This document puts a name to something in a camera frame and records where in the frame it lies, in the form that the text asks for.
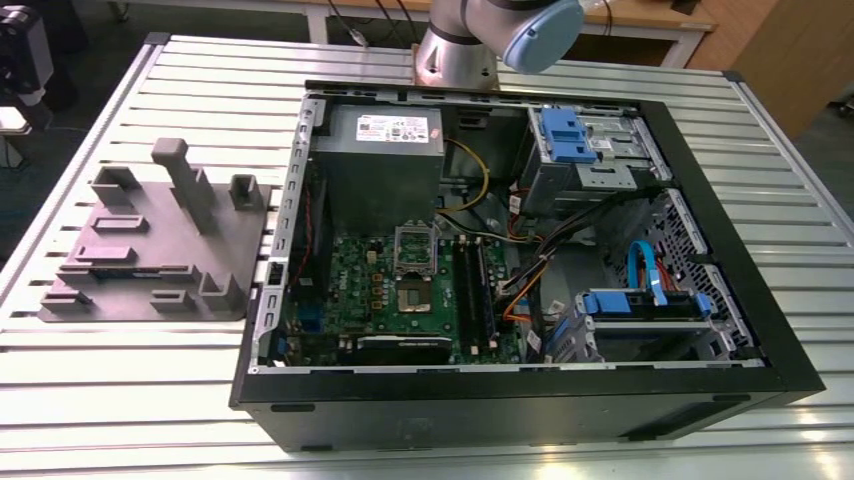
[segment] red wire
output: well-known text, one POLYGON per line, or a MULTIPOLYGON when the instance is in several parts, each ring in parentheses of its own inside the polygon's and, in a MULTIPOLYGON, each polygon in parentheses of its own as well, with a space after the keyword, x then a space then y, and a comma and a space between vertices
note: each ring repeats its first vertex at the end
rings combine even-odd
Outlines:
POLYGON ((670 277, 670 272, 667 271, 667 268, 664 267, 664 262, 660 261, 660 259, 655 259, 655 266, 658 267, 658 270, 662 273, 662 281, 664 282, 664 288, 667 290, 675 290, 674 287, 674 283, 672 283, 672 278, 670 277))
POLYGON ((306 270, 306 264, 308 263, 308 257, 311 256, 311 242, 312 242, 312 231, 311 231, 311 193, 306 190, 306 241, 308 242, 306 246, 306 255, 303 255, 303 262, 299 264, 299 270, 296 271, 296 275, 291 279, 291 283, 288 284, 288 288, 294 288, 296 285, 296 281, 299 277, 303 275, 303 270, 306 270))
POLYGON ((516 236, 516 234, 512 231, 512 226, 516 224, 516 220, 519 220, 519 214, 514 213, 510 217, 510 221, 507 222, 507 234, 511 237, 516 236))

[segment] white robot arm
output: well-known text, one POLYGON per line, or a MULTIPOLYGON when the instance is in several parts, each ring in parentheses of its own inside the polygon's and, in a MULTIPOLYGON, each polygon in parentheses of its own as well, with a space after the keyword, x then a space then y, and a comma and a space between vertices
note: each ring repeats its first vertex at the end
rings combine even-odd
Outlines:
POLYGON ((430 29, 416 56, 418 82, 494 88, 496 56, 520 73, 543 71, 575 43, 584 7, 599 3, 600 0, 434 1, 430 29))

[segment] yellow wire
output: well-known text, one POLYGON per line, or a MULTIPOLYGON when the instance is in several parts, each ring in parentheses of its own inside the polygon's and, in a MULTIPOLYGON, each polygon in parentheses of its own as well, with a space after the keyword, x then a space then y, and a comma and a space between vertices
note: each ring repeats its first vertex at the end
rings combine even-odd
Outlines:
POLYGON ((451 142, 454 145, 456 145, 459 148, 462 148, 466 151, 466 153, 471 156, 471 158, 475 159, 475 162, 478 162, 478 165, 480 166, 480 170, 483 171, 483 186, 480 187, 480 193, 474 198, 474 200, 462 205, 439 209, 439 213, 451 213, 451 212, 459 212, 462 210, 466 210, 468 207, 475 205, 483 197, 486 197, 486 192, 490 189, 490 169, 487 168, 486 162, 480 158, 480 155, 478 155, 475 151, 471 148, 468 148, 467 145, 464 145, 459 140, 454 140, 452 138, 446 138, 444 140, 451 142))
POLYGON ((519 300, 522 300, 522 297, 524 297, 524 294, 528 293, 528 290, 539 280, 539 277, 543 276, 543 273, 546 273, 546 267, 543 267, 543 269, 536 273, 536 275, 534 275, 534 278, 531 278, 531 281, 527 283, 527 285, 519 292, 519 295, 516 295, 516 298, 514 298, 512 302, 510 302, 510 305, 507 305, 507 308, 504 309, 504 313, 502 314, 502 318, 510 318, 510 312, 512 311, 512 307, 516 305, 516 303, 519 303, 519 300))

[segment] power supply label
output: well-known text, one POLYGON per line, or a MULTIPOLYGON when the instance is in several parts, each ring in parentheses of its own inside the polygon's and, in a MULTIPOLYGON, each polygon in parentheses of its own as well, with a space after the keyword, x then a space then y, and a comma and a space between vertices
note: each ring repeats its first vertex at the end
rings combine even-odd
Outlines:
POLYGON ((387 115, 362 115, 356 141, 428 143, 430 128, 427 117, 392 117, 387 115))

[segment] metal work table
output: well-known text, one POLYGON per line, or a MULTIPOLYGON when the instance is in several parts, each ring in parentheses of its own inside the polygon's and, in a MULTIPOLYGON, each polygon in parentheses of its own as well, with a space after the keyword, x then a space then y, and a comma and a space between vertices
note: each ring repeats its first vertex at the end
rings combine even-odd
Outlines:
POLYGON ((177 36, 143 47, 0 275, 0 474, 849 476, 854 228, 753 94, 715 72, 563 63, 539 76, 504 71, 500 81, 504 90, 668 104, 829 387, 789 408, 741 415, 675 442, 286 454, 227 405, 243 322, 36 318, 96 201, 87 181, 99 166, 128 165, 137 179, 165 179, 151 145, 157 137, 183 137, 211 182, 252 173, 279 189, 306 79, 403 84, 410 76, 407 51, 177 36))

